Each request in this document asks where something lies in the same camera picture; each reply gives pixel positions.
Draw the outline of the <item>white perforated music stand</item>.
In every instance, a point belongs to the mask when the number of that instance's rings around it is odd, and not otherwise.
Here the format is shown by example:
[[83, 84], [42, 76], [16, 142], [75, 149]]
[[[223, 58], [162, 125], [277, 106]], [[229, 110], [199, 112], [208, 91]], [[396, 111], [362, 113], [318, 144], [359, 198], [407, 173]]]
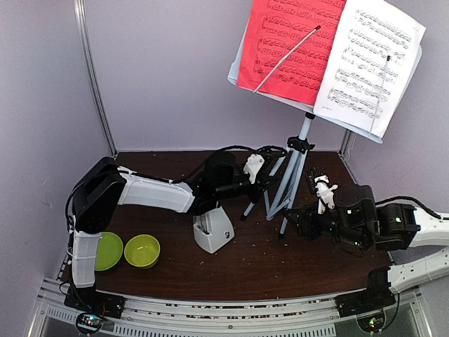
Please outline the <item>white perforated music stand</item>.
[[[243, 35], [243, 39], [239, 47], [236, 59], [231, 66], [228, 76], [229, 80], [236, 86], [245, 34], [246, 30]], [[258, 90], [254, 90], [251, 92], [259, 93], [261, 95], [267, 96], [268, 98], [280, 101], [292, 107], [298, 108], [299, 110], [302, 110], [305, 113], [301, 131], [297, 136], [288, 139], [287, 157], [281, 158], [276, 162], [276, 168], [284, 168], [285, 171], [274, 198], [266, 198], [264, 201], [267, 212], [267, 219], [271, 220], [280, 211], [284, 209], [291, 209], [293, 207], [297, 189], [300, 185], [300, 180], [302, 178], [302, 172], [304, 169], [307, 155], [313, 148], [312, 144], [308, 142], [307, 136], [313, 120], [318, 116], [316, 116], [313, 113], [314, 105], [307, 105], [304, 103], [296, 102], [294, 100], [281, 98], [275, 95], [261, 93]]]

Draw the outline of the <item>grey metronome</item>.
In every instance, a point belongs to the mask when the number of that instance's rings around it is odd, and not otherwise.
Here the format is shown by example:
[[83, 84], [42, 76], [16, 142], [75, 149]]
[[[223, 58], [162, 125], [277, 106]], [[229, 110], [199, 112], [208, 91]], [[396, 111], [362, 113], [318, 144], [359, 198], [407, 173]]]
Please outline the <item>grey metronome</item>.
[[216, 253], [234, 238], [232, 222], [221, 206], [193, 219], [195, 242], [207, 253]]

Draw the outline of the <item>red sheet music page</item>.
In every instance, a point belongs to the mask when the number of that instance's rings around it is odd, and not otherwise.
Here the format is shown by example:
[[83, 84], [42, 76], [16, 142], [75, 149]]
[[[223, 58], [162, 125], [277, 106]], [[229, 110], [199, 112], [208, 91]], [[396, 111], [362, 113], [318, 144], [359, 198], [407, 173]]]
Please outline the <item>red sheet music page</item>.
[[313, 105], [345, 1], [253, 2], [236, 84]]

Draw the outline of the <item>white sheet music page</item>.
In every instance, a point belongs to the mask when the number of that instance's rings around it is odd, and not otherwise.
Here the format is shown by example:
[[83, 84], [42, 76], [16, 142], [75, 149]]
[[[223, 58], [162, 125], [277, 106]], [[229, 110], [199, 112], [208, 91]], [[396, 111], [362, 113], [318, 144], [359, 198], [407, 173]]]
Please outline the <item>white sheet music page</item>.
[[381, 143], [416, 70], [426, 29], [387, 1], [347, 1], [313, 113]]

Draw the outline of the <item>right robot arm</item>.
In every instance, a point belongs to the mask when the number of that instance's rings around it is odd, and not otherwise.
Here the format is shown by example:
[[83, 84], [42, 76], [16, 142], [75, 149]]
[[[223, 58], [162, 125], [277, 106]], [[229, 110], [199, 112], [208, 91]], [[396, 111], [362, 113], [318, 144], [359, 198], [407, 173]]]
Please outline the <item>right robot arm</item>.
[[349, 244], [362, 253], [370, 248], [441, 247], [414, 262], [371, 271], [364, 290], [338, 296], [343, 308], [352, 303], [367, 310], [391, 305], [400, 292], [448, 275], [448, 214], [432, 211], [413, 197], [375, 201], [368, 185], [328, 187], [319, 180], [315, 192], [313, 204], [283, 212], [298, 235], [308, 241], [327, 235], [334, 243]]

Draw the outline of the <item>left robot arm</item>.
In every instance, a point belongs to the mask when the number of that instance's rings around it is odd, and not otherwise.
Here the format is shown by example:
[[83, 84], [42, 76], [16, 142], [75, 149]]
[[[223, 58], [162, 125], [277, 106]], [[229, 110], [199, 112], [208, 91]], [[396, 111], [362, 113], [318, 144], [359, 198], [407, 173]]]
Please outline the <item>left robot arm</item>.
[[111, 157], [101, 158], [73, 187], [65, 207], [72, 255], [69, 293], [74, 301], [86, 312], [101, 304], [95, 264], [100, 238], [118, 206], [146, 206], [193, 216], [194, 239], [207, 253], [228, 244], [234, 228], [221, 202], [243, 195], [256, 201], [271, 181], [263, 170], [266, 153], [251, 149], [245, 162], [238, 164], [234, 149], [214, 151], [177, 180], [138, 173], [119, 166]]

